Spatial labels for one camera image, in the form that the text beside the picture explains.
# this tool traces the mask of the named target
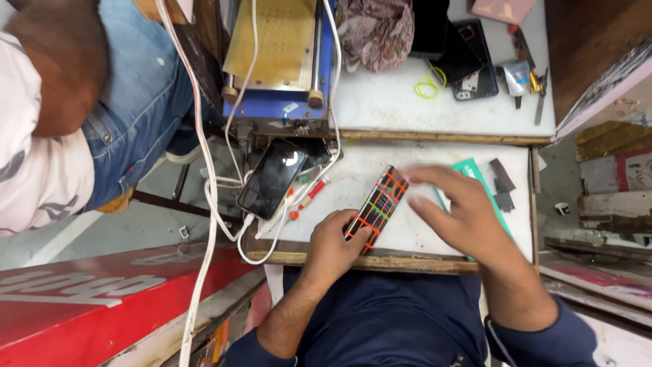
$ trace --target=screwdriver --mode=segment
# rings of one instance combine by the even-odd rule
[[[314,199],[315,195],[317,195],[317,193],[319,193],[321,191],[321,189],[323,189],[323,187],[326,186],[326,184],[328,184],[330,182],[331,182],[331,180],[328,177],[324,176],[321,179],[321,181],[319,181],[315,185],[315,188],[313,188],[312,191],[309,192],[308,195],[301,201],[301,203],[299,204],[299,208],[297,210],[291,211],[289,213],[289,219],[286,222],[286,224],[288,224],[289,221],[293,221],[293,220],[298,219],[299,218],[299,210],[302,210],[303,208],[305,208],[308,205],[308,203],[310,203],[312,201],[312,199]]]

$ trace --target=disassembled phone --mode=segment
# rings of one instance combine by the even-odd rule
[[[307,160],[303,149],[275,138],[256,163],[237,197],[237,205],[260,219],[272,219]]]
[[[360,228],[372,228],[373,232],[364,245],[361,255],[374,248],[374,242],[380,236],[380,232],[394,213],[394,209],[398,206],[408,187],[408,181],[393,166],[385,167],[383,175],[380,176],[369,194],[369,198],[364,201],[363,208],[360,209],[358,216],[344,233],[344,239],[348,241]]]
[[[458,101],[493,97],[498,94],[498,81],[494,64],[491,62],[489,48],[479,19],[454,22],[457,32],[469,45],[473,53],[480,58],[482,69],[453,85],[452,92]]]
[[[437,66],[446,74],[446,85],[451,86],[482,69],[482,62],[466,43],[457,28],[447,20],[446,51],[439,60],[428,60],[430,66]]]

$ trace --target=sneaker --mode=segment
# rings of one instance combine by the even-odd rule
[[[213,140],[215,140],[214,135],[206,138],[209,143]],[[168,161],[178,165],[189,165],[202,155],[200,140],[195,129],[187,125],[179,126],[166,148]]]

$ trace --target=green packet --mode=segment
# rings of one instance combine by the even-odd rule
[[[505,218],[503,218],[503,214],[498,208],[498,204],[496,204],[496,200],[494,200],[494,196],[491,194],[491,190],[489,190],[489,186],[487,186],[486,181],[484,181],[484,178],[482,177],[482,174],[478,169],[478,165],[475,164],[475,160],[473,160],[473,158],[469,158],[466,159],[465,161],[455,163],[454,165],[451,166],[451,168],[462,173],[464,176],[475,178],[476,180],[482,182],[482,185],[484,186],[484,190],[487,192],[487,196],[489,197],[489,200],[494,206],[494,212],[496,213],[496,217],[500,221],[500,224],[503,225],[503,228],[507,231],[509,236],[512,236],[512,232],[509,231],[507,223],[505,223]],[[439,199],[441,206],[444,208],[444,210],[450,213],[451,201],[446,197],[446,194],[444,194],[443,190],[436,186],[435,186],[435,192],[437,193],[437,198]]]

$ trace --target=phone wrapped in rubber bands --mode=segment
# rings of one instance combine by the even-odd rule
[[[394,209],[405,195],[408,186],[408,181],[393,166],[388,165],[385,167],[371,194],[364,201],[358,216],[344,233],[344,239],[348,241],[353,238],[360,228],[372,228],[372,234],[364,245],[361,255],[365,255],[370,249],[374,248],[374,242],[380,236],[380,232],[389,221],[392,213],[394,213]]]

